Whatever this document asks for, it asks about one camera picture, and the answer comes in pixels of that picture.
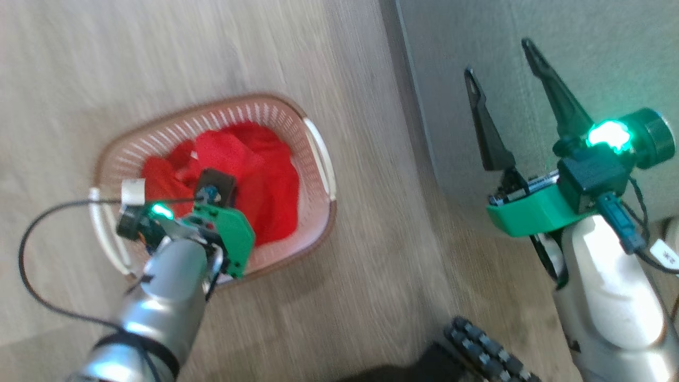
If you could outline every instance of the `laundry basket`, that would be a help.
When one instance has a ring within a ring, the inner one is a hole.
[[[122,135],[98,159],[90,198],[118,198],[123,179],[137,178],[150,156],[165,156],[178,144],[207,130],[252,121],[275,132],[291,148],[299,173],[297,229],[289,237],[253,250],[244,278],[264,273],[311,252],[330,232],[335,220],[335,173],[315,125],[294,103],[269,94],[251,94],[199,106],[156,120]],[[142,243],[115,234],[119,206],[91,205],[97,239],[111,263],[136,278],[149,259]],[[222,275],[219,283],[233,281]]]

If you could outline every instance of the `white tape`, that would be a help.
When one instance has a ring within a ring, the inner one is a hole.
[[[661,239],[653,244],[650,253],[666,268],[679,270],[679,255]]]
[[[125,179],[120,189],[123,205],[144,205],[146,181],[144,179]]]

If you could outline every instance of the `red fabric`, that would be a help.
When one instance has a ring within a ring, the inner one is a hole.
[[[141,176],[149,200],[190,198],[203,169],[234,176],[235,207],[253,227],[255,244],[261,245],[283,239],[297,228],[299,176],[290,155],[290,148],[272,131],[243,122],[206,131],[195,143],[181,143],[167,158],[148,158]],[[190,204],[170,207],[178,216],[191,212]]]

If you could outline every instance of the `basket handle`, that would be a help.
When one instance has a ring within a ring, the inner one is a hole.
[[[316,125],[309,118],[304,118],[304,124],[306,125],[306,138],[309,140],[316,165],[320,170],[320,180],[323,182],[323,187],[330,201],[333,202],[336,200],[337,183],[335,182],[335,170],[330,160],[328,148],[325,146]]]
[[[100,200],[100,190],[97,187],[90,188],[90,200],[98,201]],[[130,256],[127,253],[125,245],[122,243],[117,235],[113,235],[116,239],[115,244],[117,245],[122,256],[118,256],[118,253],[113,248],[111,243],[111,238],[107,232],[111,232],[114,227],[111,223],[115,223],[113,219],[113,212],[111,207],[108,205],[101,205],[97,203],[90,203],[90,218],[92,219],[92,225],[94,227],[94,233],[99,241],[99,245],[104,250],[104,255],[109,259],[111,264],[123,275],[129,275],[132,273],[130,270]],[[106,229],[105,221],[108,223],[108,230]]]

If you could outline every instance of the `green plastic bracket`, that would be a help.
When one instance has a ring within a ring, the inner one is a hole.
[[[255,232],[245,215],[237,209],[213,205],[194,205],[194,214],[215,225],[229,260],[226,273],[234,279],[241,278],[255,246]]]
[[[579,215],[573,212],[557,185],[506,205],[489,205],[486,210],[495,227],[511,237],[551,232],[595,213]]]

